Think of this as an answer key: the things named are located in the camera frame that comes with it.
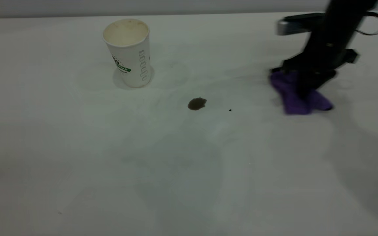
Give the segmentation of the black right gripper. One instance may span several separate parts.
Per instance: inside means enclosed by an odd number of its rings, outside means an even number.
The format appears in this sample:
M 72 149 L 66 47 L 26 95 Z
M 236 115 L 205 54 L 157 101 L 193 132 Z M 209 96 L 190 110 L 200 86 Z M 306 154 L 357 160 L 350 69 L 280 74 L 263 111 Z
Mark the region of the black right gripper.
M 331 52 L 301 52 L 272 68 L 270 76 L 296 74 L 296 95 L 302 100 L 308 96 L 314 99 L 324 81 L 334 78 L 337 69 L 343 65 L 357 63 L 359 57 L 360 54 L 354 49 L 343 49 L 336 55 Z

